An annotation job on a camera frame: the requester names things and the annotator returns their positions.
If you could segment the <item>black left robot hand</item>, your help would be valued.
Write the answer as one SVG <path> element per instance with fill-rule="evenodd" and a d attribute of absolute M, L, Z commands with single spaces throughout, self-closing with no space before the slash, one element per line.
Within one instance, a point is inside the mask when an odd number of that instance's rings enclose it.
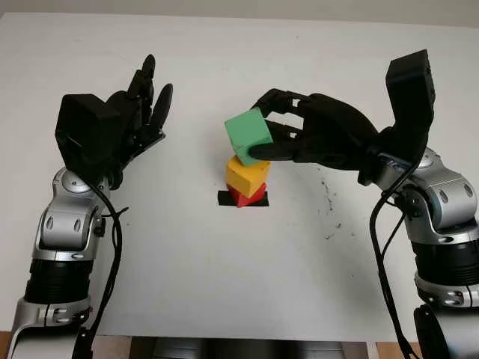
<path fill-rule="evenodd" d="M 165 138 L 163 126 L 172 101 L 173 85 L 166 84 L 154 99 L 153 77 L 156 59 L 149 54 L 136 70 L 127 90 L 113 93 L 106 101 L 118 111 L 125 125 L 115 162 L 108 173 L 111 190 L 123 182 L 124 168 L 137 156 Z"/>

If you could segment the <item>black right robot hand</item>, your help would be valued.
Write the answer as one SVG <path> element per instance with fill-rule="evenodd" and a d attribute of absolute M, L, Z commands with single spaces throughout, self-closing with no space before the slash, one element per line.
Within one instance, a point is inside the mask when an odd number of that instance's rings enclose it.
<path fill-rule="evenodd" d="M 357 171 L 362 185 L 377 181 L 379 132 L 358 109 L 321 93 L 306 96 L 276 88 L 268 90 L 254 107 L 264 117 L 273 112 L 294 114 L 303 123 L 297 129 L 267 120 L 272 142 L 251 146 L 250 157 Z"/>

